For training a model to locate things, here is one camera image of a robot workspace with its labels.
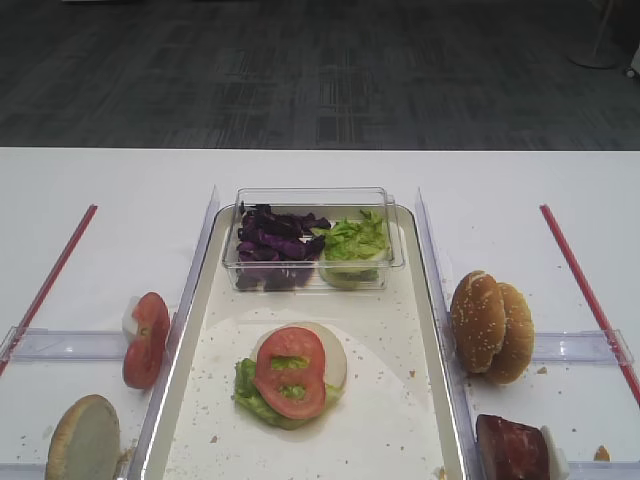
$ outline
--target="red stick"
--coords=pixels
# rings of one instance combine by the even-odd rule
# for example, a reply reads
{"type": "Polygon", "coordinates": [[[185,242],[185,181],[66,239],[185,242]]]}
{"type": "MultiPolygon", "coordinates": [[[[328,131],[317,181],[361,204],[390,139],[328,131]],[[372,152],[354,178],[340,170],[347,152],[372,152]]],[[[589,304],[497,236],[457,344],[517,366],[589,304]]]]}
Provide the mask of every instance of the red stick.
{"type": "Polygon", "coordinates": [[[53,286],[54,282],[58,278],[58,275],[60,275],[62,268],[67,263],[67,260],[71,256],[71,253],[73,252],[74,248],[76,248],[76,245],[78,244],[78,242],[80,241],[80,238],[82,237],[85,230],[89,226],[89,222],[91,222],[91,219],[95,215],[97,209],[98,207],[96,205],[89,205],[89,208],[87,208],[87,211],[82,217],[82,220],[80,220],[80,223],[76,227],[76,230],[73,232],[73,235],[71,235],[71,238],[67,242],[67,245],[64,247],[64,250],[62,250],[62,253],[58,257],[58,260],[53,265],[53,268],[49,272],[49,275],[47,275],[47,278],[45,279],[44,283],[40,287],[40,290],[38,290],[36,297],[33,299],[33,302],[31,302],[31,305],[27,309],[27,313],[25,313],[24,317],[22,317],[22,320],[18,325],[16,333],[13,337],[13,340],[11,341],[11,345],[9,345],[9,348],[7,350],[6,359],[3,361],[0,361],[0,376],[4,372],[4,369],[7,368],[7,364],[9,363],[11,352],[13,352],[13,350],[16,348],[16,346],[20,342],[20,339],[22,338],[24,333],[27,331],[27,328],[29,328],[29,325],[31,324],[33,317],[35,317],[36,313],[38,313],[38,310],[40,309],[42,302],[44,302],[44,299],[47,297],[49,290],[51,290],[51,287],[53,286]]]}
{"type": "MultiPolygon", "coordinates": [[[[573,276],[575,277],[576,282],[578,282],[578,286],[580,287],[580,290],[582,290],[582,294],[584,295],[584,298],[587,300],[587,303],[589,304],[589,307],[593,312],[593,316],[596,317],[598,325],[600,325],[600,328],[607,336],[607,340],[609,341],[609,344],[611,345],[613,351],[616,354],[619,354],[621,349],[618,345],[618,341],[613,332],[613,329],[611,328],[611,324],[609,323],[607,316],[604,314],[604,310],[602,310],[602,307],[600,306],[595,293],[593,293],[593,290],[591,290],[589,282],[587,282],[587,278],[584,276],[584,273],[582,273],[582,269],[578,264],[578,260],[576,260],[576,257],[573,255],[571,248],[569,248],[569,243],[567,242],[567,239],[564,238],[562,230],[560,230],[560,225],[558,225],[558,222],[556,222],[556,219],[551,213],[551,209],[548,205],[541,205],[540,210],[542,211],[542,215],[544,215],[544,218],[547,221],[547,224],[551,229],[551,233],[553,233],[553,236],[555,237],[560,250],[562,250],[562,254],[569,264],[569,267],[573,272],[573,276]]],[[[618,365],[620,366],[620,370],[622,370],[624,378],[629,384],[629,388],[631,388],[631,392],[633,393],[636,402],[638,402],[638,405],[640,405],[640,383],[638,383],[638,377],[636,377],[636,374],[633,371],[633,367],[631,365],[618,365]]]]}

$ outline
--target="round bread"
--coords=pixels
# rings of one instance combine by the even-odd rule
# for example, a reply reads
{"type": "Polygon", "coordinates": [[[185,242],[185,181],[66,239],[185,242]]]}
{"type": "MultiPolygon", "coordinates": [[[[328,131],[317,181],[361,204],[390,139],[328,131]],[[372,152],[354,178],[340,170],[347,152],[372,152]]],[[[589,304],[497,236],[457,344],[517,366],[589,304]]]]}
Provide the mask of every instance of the round bread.
{"type": "Polygon", "coordinates": [[[511,383],[522,375],[533,355],[535,332],[524,296],[508,283],[499,283],[507,318],[502,350],[493,357],[486,376],[494,383],[511,383]]]}
{"type": "MultiPolygon", "coordinates": [[[[324,383],[331,385],[332,387],[342,388],[347,378],[347,355],[344,353],[344,348],[342,347],[340,340],[338,340],[338,337],[336,337],[327,327],[315,322],[291,323],[281,328],[285,327],[306,328],[318,336],[322,342],[325,353],[324,383]]],[[[256,360],[258,350],[260,350],[264,341],[276,330],[267,332],[258,339],[258,342],[250,356],[253,361],[256,360]]]]}
{"type": "Polygon", "coordinates": [[[506,324],[500,288],[491,275],[475,270],[460,281],[451,301],[451,322],[464,368],[486,372],[502,348],[506,324]]]}
{"type": "Polygon", "coordinates": [[[120,458],[120,425],[100,395],[78,400],[60,419],[51,444],[45,480],[113,480],[120,458]]]}

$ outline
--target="gray carpet floor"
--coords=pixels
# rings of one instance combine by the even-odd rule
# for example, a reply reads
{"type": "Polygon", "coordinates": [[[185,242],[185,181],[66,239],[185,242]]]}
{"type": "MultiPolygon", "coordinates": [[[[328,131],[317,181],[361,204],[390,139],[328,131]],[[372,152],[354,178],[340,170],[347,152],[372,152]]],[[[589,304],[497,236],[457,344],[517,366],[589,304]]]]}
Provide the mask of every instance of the gray carpet floor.
{"type": "Polygon", "coordinates": [[[587,0],[0,1],[0,146],[639,150],[587,0]]]}

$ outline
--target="red tomato slice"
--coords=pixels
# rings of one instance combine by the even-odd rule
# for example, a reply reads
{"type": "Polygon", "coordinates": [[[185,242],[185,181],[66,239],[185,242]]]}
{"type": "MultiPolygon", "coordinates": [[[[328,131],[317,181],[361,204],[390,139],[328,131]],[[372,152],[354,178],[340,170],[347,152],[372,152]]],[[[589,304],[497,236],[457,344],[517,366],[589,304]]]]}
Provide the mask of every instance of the red tomato slice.
{"type": "Polygon", "coordinates": [[[324,385],[325,353],[322,342],[311,330],[286,327],[276,330],[258,350],[256,388],[276,412],[288,418],[307,419],[324,410],[326,397],[324,385]],[[273,357],[304,357],[309,360],[305,368],[271,368],[273,357]],[[305,388],[301,399],[287,398],[280,390],[287,386],[305,388]]]}
{"type": "Polygon", "coordinates": [[[133,318],[138,321],[138,333],[124,357],[122,376],[129,387],[146,390],[160,373],[169,334],[169,310],[160,295],[150,292],[134,308],[133,318]]]}

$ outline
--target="sesame seed bun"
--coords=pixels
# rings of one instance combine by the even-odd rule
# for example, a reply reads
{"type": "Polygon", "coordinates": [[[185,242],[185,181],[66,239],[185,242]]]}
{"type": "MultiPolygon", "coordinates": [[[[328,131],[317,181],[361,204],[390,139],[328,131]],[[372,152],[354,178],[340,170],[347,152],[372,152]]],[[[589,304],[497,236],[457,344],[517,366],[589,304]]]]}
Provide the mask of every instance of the sesame seed bun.
{"type": "Polygon", "coordinates": [[[118,416],[107,399],[88,395],[60,419],[45,480],[112,480],[120,458],[118,416]]]}
{"type": "Polygon", "coordinates": [[[466,275],[451,302],[451,321],[458,357],[471,373],[484,373],[502,348],[506,318],[495,279],[482,270],[466,275]]]}
{"type": "Polygon", "coordinates": [[[493,357],[486,376],[494,383],[511,383],[522,375],[533,355],[535,332],[531,321],[531,311],[524,296],[508,283],[498,284],[507,329],[502,350],[493,357]]]}

